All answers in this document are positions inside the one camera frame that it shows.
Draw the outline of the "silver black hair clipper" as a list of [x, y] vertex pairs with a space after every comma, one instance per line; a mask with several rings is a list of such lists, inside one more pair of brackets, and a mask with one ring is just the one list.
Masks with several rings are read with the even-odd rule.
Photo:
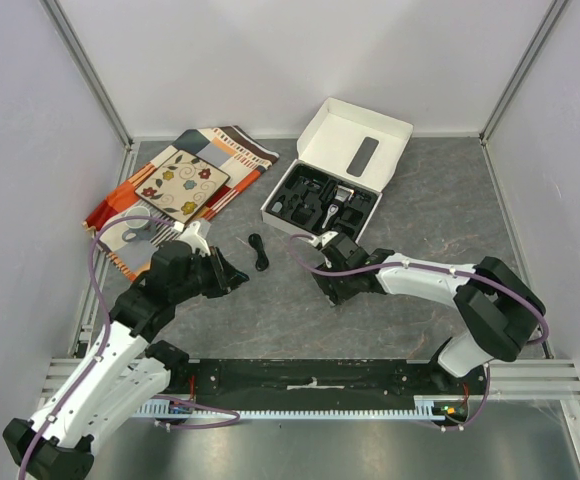
[[330, 221], [344, 206], [345, 202], [348, 201], [354, 195], [354, 193], [355, 191], [350, 187], [346, 187], [344, 185], [338, 185], [336, 187], [334, 198], [327, 207], [324, 220], [321, 224], [322, 231], [326, 230]]

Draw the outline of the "white cardboard clipper box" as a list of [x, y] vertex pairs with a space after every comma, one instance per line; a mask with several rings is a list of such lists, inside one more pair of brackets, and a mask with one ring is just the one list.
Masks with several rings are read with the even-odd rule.
[[[381, 200], [413, 131], [408, 122], [330, 97], [297, 140], [292, 164], [299, 161], [377, 192]], [[377, 139], [379, 145], [364, 173], [351, 176], [346, 169], [365, 137]]]

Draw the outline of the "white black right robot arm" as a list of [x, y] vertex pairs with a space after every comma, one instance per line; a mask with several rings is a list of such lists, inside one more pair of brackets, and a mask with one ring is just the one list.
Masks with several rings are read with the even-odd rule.
[[472, 370], [492, 360], [515, 361], [525, 346], [548, 336], [544, 304], [498, 258], [449, 265], [389, 249], [368, 253], [337, 232], [309, 243], [324, 257], [310, 272], [335, 305], [375, 293], [417, 297], [456, 309], [466, 331], [439, 348], [427, 371], [430, 386], [439, 393], [453, 392]]

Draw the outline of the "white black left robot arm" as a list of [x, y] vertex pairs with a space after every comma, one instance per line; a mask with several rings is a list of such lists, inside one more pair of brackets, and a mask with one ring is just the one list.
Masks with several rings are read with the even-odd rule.
[[85, 478], [107, 436], [153, 396], [188, 385], [188, 354], [156, 338], [177, 306], [220, 298], [248, 279], [205, 242], [162, 244], [66, 382], [30, 419], [14, 418], [4, 429], [19, 478]]

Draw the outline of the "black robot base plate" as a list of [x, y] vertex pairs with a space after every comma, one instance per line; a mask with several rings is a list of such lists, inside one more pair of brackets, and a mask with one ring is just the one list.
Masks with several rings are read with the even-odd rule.
[[405, 410], [416, 396], [474, 398], [482, 367], [456, 379], [402, 359], [201, 359], [175, 369], [166, 395], [241, 411]]

